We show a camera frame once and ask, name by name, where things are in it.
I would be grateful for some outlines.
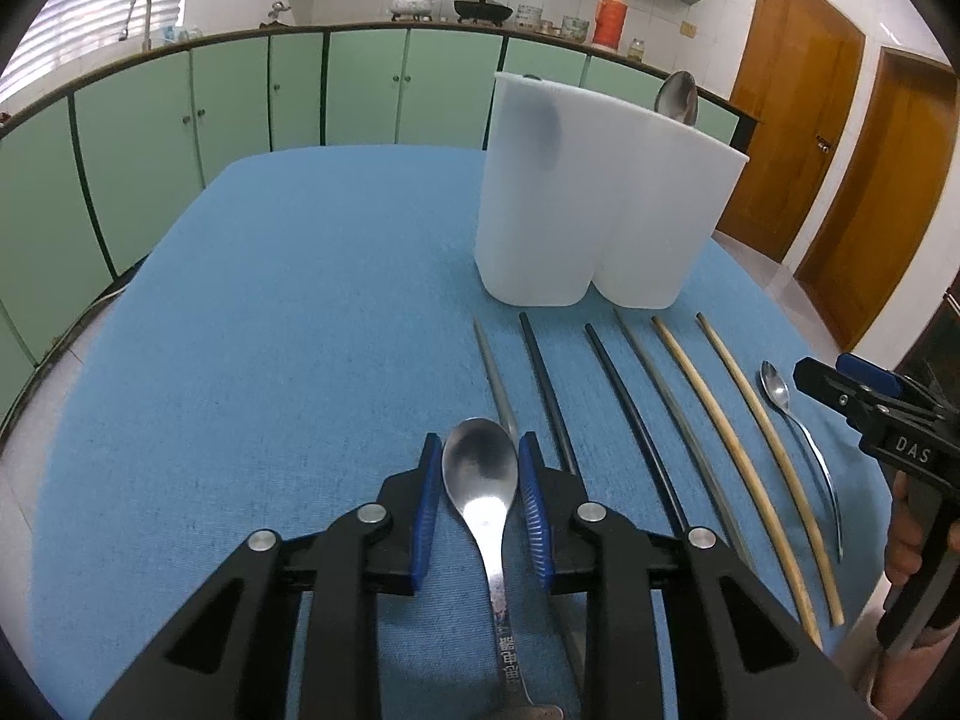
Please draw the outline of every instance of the silver screw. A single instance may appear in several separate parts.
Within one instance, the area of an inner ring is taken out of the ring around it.
[[[599,522],[607,516],[607,510],[598,503],[582,503],[577,507],[577,516],[583,522]]]
[[[384,517],[387,517],[387,509],[384,509],[378,503],[365,503],[357,509],[357,519],[366,522],[368,525],[382,522]]]
[[[247,539],[247,546],[253,552],[266,552],[277,543],[277,534],[273,531],[253,531]]]
[[[710,528],[694,528],[687,538],[697,549],[709,549],[717,543],[717,534]]]

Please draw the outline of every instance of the black pan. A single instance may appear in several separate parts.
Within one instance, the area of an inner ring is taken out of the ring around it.
[[[493,22],[497,26],[514,15],[514,11],[493,0],[455,0],[453,9],[460,17],[457,22],[471,20],[472,22]]]

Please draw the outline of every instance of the finger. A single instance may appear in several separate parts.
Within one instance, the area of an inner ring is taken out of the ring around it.
[[[923,528],[914,519],[910,509],[902,504],[894,507],[894,515],[890,519],[887,535],[890,541],[902,541],[909,546],[919,547],[923,544]]]
[[[896,471],[892,493],[894,495],[895,500],[898,500],[898,501],[906,500],[906,474],[904,473],[904,471]]]
[[[899,541],[891,541],[890,544],[888,544],[886,557],[888,567],[904,573],[907,576],[916,574],[920,570],[920,565],[923,563],[919,552],[913,547],[900,543]]]
[[[896,570],[896,568],[891,568],[889,565],[886,567],[885,573],[887,579],[890,580],[890,584],[894,587],[903,587],[910,579],[907,574]]]

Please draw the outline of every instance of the kitchen faucet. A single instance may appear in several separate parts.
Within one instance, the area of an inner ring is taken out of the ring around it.
[[[146,52],[150,50],[150,10],[153,4],[154,0],[147,0],[147,14],[143,25],[143,50]],[[123,29],[120,30],[120,37],[117,38],[117,40],[120,42],[125,41],[130,34],[130,18],[133,15],[133,6],[135,5],[136,0],[130,0],[130,10],[127,11],[127,19],[123,22]]]

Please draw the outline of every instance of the brown door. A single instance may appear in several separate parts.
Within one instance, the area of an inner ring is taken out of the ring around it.
[[[844,349],[883,308],[923,239],[953,156],[953,71],[885,49],[860,140],[797,279]]]
[[[731,103],[758,124],[721,232],[784,259],[846,124],[863,43],[826,0],[757,0]]]

